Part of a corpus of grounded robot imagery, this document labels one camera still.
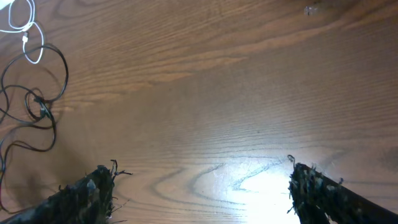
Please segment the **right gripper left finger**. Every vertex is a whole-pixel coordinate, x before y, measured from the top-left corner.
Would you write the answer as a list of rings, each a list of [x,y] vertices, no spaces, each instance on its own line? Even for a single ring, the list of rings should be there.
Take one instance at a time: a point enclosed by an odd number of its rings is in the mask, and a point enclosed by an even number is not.
[[[114,180],[119,175],[131,175],[118,170],[117,161],[108,169],[98,165],[73,185],[59,188],[58,192],[43,202],[5,219],[6,224],[75,224],[107,223],[118,207],[113,200]]]

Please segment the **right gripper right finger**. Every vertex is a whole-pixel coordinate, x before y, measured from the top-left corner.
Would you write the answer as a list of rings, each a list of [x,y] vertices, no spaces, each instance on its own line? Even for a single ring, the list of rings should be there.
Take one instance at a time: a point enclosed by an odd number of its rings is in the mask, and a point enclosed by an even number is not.
[[[291,210],[300,223],[379,224],[397,223],[397,214],[352,192],[339,182],[329,179],[314,166],[293,163],[289,180]]]

